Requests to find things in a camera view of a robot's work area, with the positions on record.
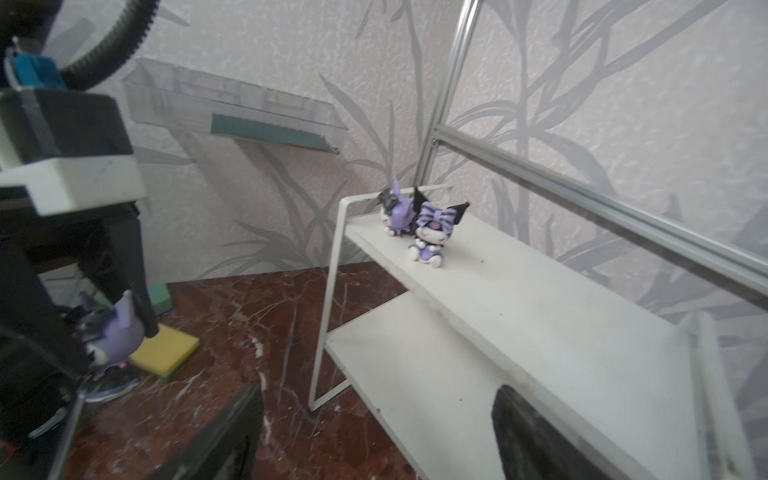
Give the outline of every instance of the green sponge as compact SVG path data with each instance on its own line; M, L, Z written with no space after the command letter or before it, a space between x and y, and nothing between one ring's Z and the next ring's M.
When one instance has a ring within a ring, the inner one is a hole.
M149 299L152 301L152 310L155 315L160 315L174 308L174 303L170 300L170 292L165 283L155 283L147 287Z

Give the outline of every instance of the marble floor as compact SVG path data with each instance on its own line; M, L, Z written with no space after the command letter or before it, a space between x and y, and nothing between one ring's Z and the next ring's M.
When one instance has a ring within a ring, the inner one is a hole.
M325 285L320 268L169 285L174 310L160 321L199 336L200 348L170 380L146 375L124 398L89 409L67 479L147 477L259 379L265 419L255 478L414 479L354 391L316 412L306 407ZM375 263L345 266L331 327L404 291ZM326 355L320 392L342 379Z

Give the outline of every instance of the green strip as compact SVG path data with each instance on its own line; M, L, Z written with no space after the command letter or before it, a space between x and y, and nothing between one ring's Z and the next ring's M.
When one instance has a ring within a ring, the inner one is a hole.
M318 134L279 125L265 124L261 121L214 114L210 132L214 135L247 138L249 140L268 141L273 144L294 145L336 153L326 139Z
M155 315L161 315L174 308L174 302L165 283L155 283L147 287L149 300L152 302L152 310Z

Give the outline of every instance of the blue component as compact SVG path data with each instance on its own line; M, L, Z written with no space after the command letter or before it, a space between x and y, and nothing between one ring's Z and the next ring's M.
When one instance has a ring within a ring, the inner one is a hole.
M52 58L22 53L13 59L13 69L18 83L25 87L67 90Z

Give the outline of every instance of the shelf frame leg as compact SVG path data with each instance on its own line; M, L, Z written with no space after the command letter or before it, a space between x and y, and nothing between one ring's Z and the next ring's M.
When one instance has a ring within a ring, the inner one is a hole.
M434 190L445 190L445 199L449 198L452 187L447 184L429 185L427 187L419 188L422 192L430 192ZM412 194L413 188L403 188L402 193ZM323 298L323 314L320 317L320 331L317 336L317 349L315 351L315 362L312 366L312 382L310 383L310 398L307 405L310 411L314 412L328 400L331 400L336 395L340 394L346 387L349 386L349 380L344 380L336 387L332 388L328 393L317 398L317 381L320 376L320 363L323 361L323 351L326 348L326 337L328 336L328 324L331 317L331 306L333 305L333 292L336 289L336 276L339 274L339 256L341 255L341 244L344 240L344 229L346 227L346 212L349 209L349 205L357 204L359 202L371 201L379 196L379 192L374 194L362 194L353 195L351 197L344 197L339 202L339 211L336 213L336 230L333 233L333 243L331 244L331 258L328 266L328 280L326 282L326 295Z
M481 2L482 0L464 0L462 4L458 25L456 25L453 42L448 53L448 71L442 78L442 84L435 99L435 109L429 117L429 127L424 133L419 162L416 164L416 173L413 178L413 184L416 186L429 181L439 145L439 139L435 137L435 127L445 125L448 121L458 79L462 74L464 59L467 56L467 50L469 50L469 41L472 39L475 25L477 25Z

